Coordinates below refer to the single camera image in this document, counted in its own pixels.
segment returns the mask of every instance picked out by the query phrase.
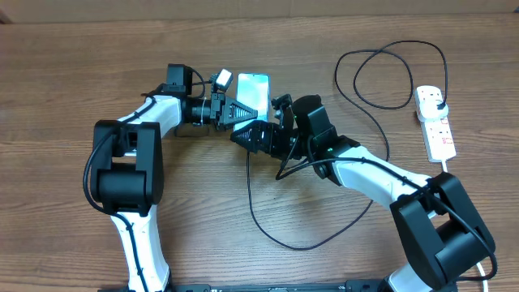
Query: white plug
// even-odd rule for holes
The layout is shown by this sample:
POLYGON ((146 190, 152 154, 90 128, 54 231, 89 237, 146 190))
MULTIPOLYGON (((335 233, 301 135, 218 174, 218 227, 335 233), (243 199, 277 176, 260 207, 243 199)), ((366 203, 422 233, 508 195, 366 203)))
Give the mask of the white plug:
POLYGON ((431 85, 417 87, 414 99, 420 122, 430 122, 447 117, 448 105, 445 105, 443 109, 438 109, 438 105, 444 102, 439 88, 431 85))

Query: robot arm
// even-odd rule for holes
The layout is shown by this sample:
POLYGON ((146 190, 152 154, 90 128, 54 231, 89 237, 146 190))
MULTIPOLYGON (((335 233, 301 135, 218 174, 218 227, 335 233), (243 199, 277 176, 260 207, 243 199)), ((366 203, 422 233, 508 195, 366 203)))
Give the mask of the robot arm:
POLYGON ((387 277, 379 290, 442 290, 487 256, 495 259, 494 240, 456 177, 410 173, 337 135, 319 96, 292 103, 284 95, 272 105, 280 124, 254 121, 231 140, 283 161, 306 156, 310 163, 298 168, 312 165, 321 178, 360 191, 391 211, 409 263, 387 277), (451 220, 436 229, 430 219, 445 213, 451 220))
POLYGON ((212 123, 226 130, 257 117, 256 110, 225 96, 232 80, 228 71, 212 77, 210 99, 188 97, 191 76, 191 68, 170 64, 167 83, 150 92, 134 113, 118 121, 101 120, 94 127, 92 198, 111 215, 128 263, 128 286, 118 291, 172 290, 157 228, 164 187, 162 137, 180 123, 212 123), (123 156, 135 157, 135 163, 113 162, 113 157, 123 156))

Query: white cable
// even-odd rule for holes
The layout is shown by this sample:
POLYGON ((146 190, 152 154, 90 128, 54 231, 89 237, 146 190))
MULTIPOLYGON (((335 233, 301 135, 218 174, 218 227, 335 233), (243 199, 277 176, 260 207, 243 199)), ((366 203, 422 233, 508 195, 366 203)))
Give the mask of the white cable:
POLYGON ((447 172, 447 162, 445 160, 442 160, 441 161, 441 169, 444 171, 444 172, 447 172))
MULTIPOLYGON (((483 270, 483 266, 481 265, 481 263, 477 263, 476 267, 478 267, 479 274, 481 275, 481 277, 485 277, 485 271, 483 270)), ((488 292, 488 282, 487 282, 487 280, 483 281, 483 292, 488 292)))

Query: black power cord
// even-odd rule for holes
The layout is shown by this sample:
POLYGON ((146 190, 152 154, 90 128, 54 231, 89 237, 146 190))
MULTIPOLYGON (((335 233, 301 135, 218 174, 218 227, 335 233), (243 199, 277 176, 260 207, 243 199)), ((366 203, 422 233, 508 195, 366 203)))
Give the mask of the black power cord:
MULTIPOLYGON (((282 243, 281 241, 275 239, 272 235, 270 235, 269 233, 267 233, 267 231, 265 231, 261 225, 259 224, 259 222, 256 220, 256 217, 254 215, 254 209, 252 208, 252 194, 251 194, 251 167, 250 167, 250 155, 251 153, 250 152, 247 152, 247 190, 249 192, 249 209, 251 210, 251 216, 252 216, 252 220, 254 221, 254 223, 256 224, 256 226, 258 227, 259 231, 261 231, 263 234, 265 234, 265 236, 267 236, 268 238, 270 238, 273 242, 281 245, 282 247, 286 247, 286 248, 289 248, 293 251, 309 251, 309 250, 313 250, 317 247, 320 247, 322 246, 323 244, 329 242, 330 240, 334 239, 336 236, 338 236, 339 234, 347 231, 351 226, 353 226, 355 223, 357 223, 357 221, 359 221, 362 216, 364 216, 364 214, 366 214, 367 210, 371 207, 371 204, 373 204, 373 200, 370 201, 370 203, 367 205, 367 207, 364 209, 364 211, 362 211, 362 213, 357 217, 355 218, 355 220, 353 220, 352 222, 350 222, 346 227, 344 227, 343 229, 339 230, 338 232, 336 232, 334 235, 326 238, 325 240, 323 240, 322 242, 320 243, 317 243, 313 246, 310 246, 310 247, 291 247, 290 245, 288 244, 285 244, 285 243, 282 243)), ((306 165, 309 165, 309 164, 305 164, 305 165, 300 165, 300 166, 293 166, 294 170, 300 170, 301 167, 304 168, 306 167, 306 165)))
POLYGON ((400 43, 419 43, 419 44, 424 44, 424 45, 430 45, 432 46, 433 48, 435 48, 439 53, 440 53, 440 56, 442 58, 442 61, 444 63, 444 72, 445 72, 445 94, 444 94, 444 102, 442 102, 441 104, 438 105, 439 109, 443 109, 445 107, 445 104, 447 103, 447 91, 448 91, 448 68, 447 68, 447 60, 445 59, 445 55, 444 55, 444 52, 442 52, 442 50, 430 43, 430 42, 427 42, 427 41, 413 41, 413 40, 406 40, 406 41, 394 41, 390 44, 387 44, 385 46, 383 46, 382 48, 380 49, 360 49, 360 50, 355 50, 355 51, 351 51, 351 52, 348 52, 348 53, 344 53, 341 55, 341 57, 339 58, 339 60, 337 61, 337 64, 335 66, 335 71, 333 72, 333 81, 335 83, 335 86, 337 87, 337 90, 339 91, 339 93, 347 100, 349 101, 352 105, 354 105, 356 108, 358 108, 359 110, 361 110, 363 113, 365 113, 374 123, 375 125, 379 128, 379 131, 380 131, 380 134, 382 134, 382 137, 384 138, 384 143, 385 143, 385 146, 386 146, 386 161, 389 161, 389 158, 390 158, 390 147, 389 147, 389 142, 388 142, 388 138, 386 137, 385 133, 384 133, 384 130, 382 130, 382 126, 379 124, 379 122, 370 114, 367 112, 367 110, 365 110, 363 107, 361 107, 360 105, 358 105, 357 103, 355 103, 354 101, 352 101, 349 97, 347 97, 344 92, 342 91, 341 87, 339 86, 339 83, 337 81, 337 71, 339 70, 339 65, 341 65, 341 61, 344 57, 348 56, 348 55, 351 55, 351 54, 359 54, 359 53, 373 53, 371 54, 367 59, 366 61, 364 61, 362 63, 362 65, 357 69, 357 72, 355 73, 355 77, 354 77, 354 91, 355 93, 357 94, 358 98, 360 98, 362 101, 366 102, 368 105, 371 105, 377 109, 382 109, 382 110, 398 110, 398 109, 401 109, 403 107, 405 107, 406 105, 408 105, 411 101, 411 98, 413 98, 413 90, 414 90, 414 81, 413 81, 413 75, 411 74, 411 70, 410 70, 410 67, 409 65, 407 64, 407 62, 404 60, 403 57, 399 56, 398 54, 395 54, 393 52, 390 52, 390 51, 387 51, 387 50, 384 50, 386 48, 388 48, 389 46, 392 46, 392 45, 396 45, 396 44, 400 44, 400 43), (378 54, 389 54, 389 55, 392 55, 393 57, 395 58, 398 58, 400 61, 402 61, 402 63, 404 64, 405 66, 405 69, 407 70, 407 73, 409 74, 409 80, 410 80, 410 94, 409 94, 409 97, 407 98, 407 100, 401 104, 401 105, 398 105, 398 106, 384 106, 384 105, 377 105, 375 103, 372 103, 370 102, 369 100, 367 100, 366 98, 364 98, 360 92, 357 90, 357 77, 358 77, 358 74, 360 73, 360 71, 364 68, 364 66, 366 65, 366 63, 368 63, 371 59, 373 59, 376 55, 378 54))
MULTIPOLYGON (((309 139, 307 140, 307 145, 308 145, 310 140, 311 140, 311 137, 309 137, 309 139)), ((281 167, 280 167, 280 169, 279 169, 279 171, 277 172, 277 175, 276 175, 276 180, 281 180, 283 178, 286 178, 289 175, 289 174, 288 175, 287 174, 282 174, 282 172, 285 169, 286 164, 288 163, 288 161, 290 160, 290 158, 294 154, 294 150, 295 150, 296 145, 298 144, 298 141, 299 141, 299 135, 295 138, 294 144, 292 145, 292 148, 290 149, 288 157, 281 163, 281 167)), ((291 174, 293 172, 301 170, 302 168, 305 168, 306 167, 305 165, 308 165, 308 163, 305 164, 305 162, 307 160, 309 161, 309 163, 314 161, 314 157, 311 154, 310 146, 307 146, 307 150, 308 150, 308 158, 303 160, 303 161, 301 161, 301 162, 299 162, 297 165, 291 166, 289 168, 290 169, 289 172, 291 174)), ((334 239, 338 235, 342 234, 343 232, 347 231, 351 226, 353 226, 355 223, 357 223, 357 221, 359 221, 364 216, 364 214, 366 214, 366 212, 369 210, 369 208, 373 204, 373 200, 370 200, 370 202, 364 208, 364 210, 360 213, 360 215, 358 215, 346 227, 344 227, 343 229, 337 231, 335 234, 333 234, 332 236, 326 238, 325 240, 321 241, 320 243, 314 244, 314 245, 309 246, 309 247, 292 247, 292 246, 290 246, 290 245, 288 245, 286 243, 282 243, 281 241, 275 239, 267 231, 265 231, 263 229, 263 227, 261 227, 259 222, 256 220, 256 217, 254 215, 254 209, 252 208, 252 194, 251 194, 251 170, 250 170, 250 168, 251 168, 250 167, 250 165, 251 165, 250 160, 251 159, 250 159, 250 154, 251 154, 250 152, 247 152, 247 191, 248 191, 248 194, 249 194, 249 210, 251 211, 252 220, 254 221, 256 226, 258 227, 259 231, 261 231, 263 234, 265 234, 265 236, 270 238, 273 242, 281 245, 282 247, 289 248, 289 249, 291 249, 293 251, 310 251, 310 250, 313 250, 313 249, 315 249, 317 247, 320 247, 323 244, 325 244, 325 243, 329 242, 330 240, 334 239)))
POLYGON ((198 76, 198 78, 200 78, 200 82, 195 82, 193 83, 192 85, 202 85, 202 93, 200 93, 197 97, 195 98, 202 98, 202 97, 205 97, 205 84, 210 84, 211 81, 204 81, 204 78, 202 77, 202 75, 195 69, 191 68, 193 70, 193 72, 195 72, 195 74, 198 76))

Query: power strip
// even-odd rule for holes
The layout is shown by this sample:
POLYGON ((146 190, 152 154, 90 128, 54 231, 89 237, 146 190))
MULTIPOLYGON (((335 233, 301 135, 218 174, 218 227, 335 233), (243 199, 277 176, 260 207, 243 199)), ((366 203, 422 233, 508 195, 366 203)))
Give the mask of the power strip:
POLYGON ((421 122, 420 125, 430 162, 447 161, 456 156, 453 134, 447 118, 421 122))
POLYGON ((416 88, 416 114, 422 126, 423 142, 430 162, 445 162, 456 156, 453 134, 448 125, 448 105, 438 109, 444 101, 441 90, 431 85, 416 88))

